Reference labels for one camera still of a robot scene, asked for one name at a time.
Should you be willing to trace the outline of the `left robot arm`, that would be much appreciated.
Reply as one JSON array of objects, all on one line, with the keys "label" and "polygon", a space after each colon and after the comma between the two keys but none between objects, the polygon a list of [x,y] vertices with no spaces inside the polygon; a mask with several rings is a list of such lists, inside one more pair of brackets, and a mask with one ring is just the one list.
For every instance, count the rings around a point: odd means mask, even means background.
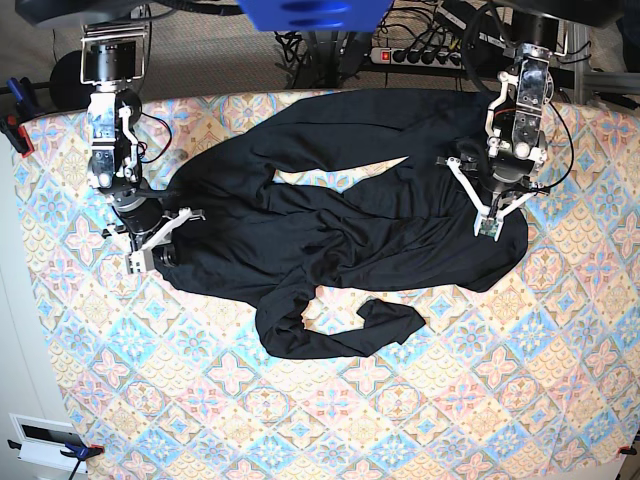
[{"label": "left robot arm", "polygon": [[[555,187],[534,178],[548,158],[541,122],[554,94],[550,65],[571,53],[568,43],[558,39],[560,22],[603,28],[622,14],[620,1],[487,1],[467,22],[462,63],[490,99],[486,143],[462,140],[458,156],[438,162],[451,170],[475,207],[475,235],[498,238],[509,214]],[[497,75],[497,92],[482,82],[469,53],[485,18],[494,21],[500,39],[514,53],[513,63]]]}]

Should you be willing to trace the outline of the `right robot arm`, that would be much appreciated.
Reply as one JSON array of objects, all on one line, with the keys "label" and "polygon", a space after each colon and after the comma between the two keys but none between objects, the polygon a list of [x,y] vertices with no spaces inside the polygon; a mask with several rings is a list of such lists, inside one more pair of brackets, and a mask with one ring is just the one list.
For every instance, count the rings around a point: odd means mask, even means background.
[{"label": "right robot arm", "polygon": [[131,273],[178,264],[172,233],[204,212],[169,210],[168,190],[154,190],[144,177],[146,146],[134,126],[142,103],[131,85],[144,78],[152,14],[145,1],[18,1],[16,13],[42,28],[83,29],[79,82],[92,88],[87,107],[91,153],[89,186],[101,194],[118,221],[103,234],[119,245]]}]

